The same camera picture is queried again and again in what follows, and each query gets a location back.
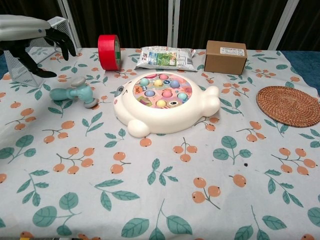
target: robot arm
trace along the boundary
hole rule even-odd
[[[69,59],[69,52],[72,56],[76,55],[71,39],[52,28],[47,21],[28,16],[0,15],[0,49],[9,51],[34,75],[42,78],[56,77],[54,72],[39,68],[26,53],[25,48],[36,38],[44,38],[51,46],[56,43],[66,61]]]

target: snack bag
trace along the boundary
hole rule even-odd
[[[141,49],[136,67],[146,69],[197,71],[192,57],[196,50],[168,46],[146,46]]]

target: red tape roll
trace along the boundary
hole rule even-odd
[[[120,69],[121,52],[117,35],[100,35],[98,38],[98,54],[101,67],[107,71]]]

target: wire basket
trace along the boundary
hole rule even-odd
[[[73,45],[76,46],[75,39],[67,19],[60,16],[55,16],[54,18],[48,20],[48,23],[52,28],[67,34]],[[40,64],[43,60],[56,52],[61,53],[61,49],[56,45],[56,43],[54,43],[54,46],[51,46],[43,37],[33,39],[30,42],[30,46],[27,47],[25,51],[31,56],[31,58],[36,64],[38,64],[40,68],[45,67]],[[13,57],[9,51],[4,51],[4,56],[12,81],[35,88],[42,85],[44,79],[29,72],[28,69],[18,59]]]

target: woven coaster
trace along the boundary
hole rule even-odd
[[[270,118],[293,127],[305,128],[320,122],[318,100],[286,86],[267,86],[256,95],[259,108]]]

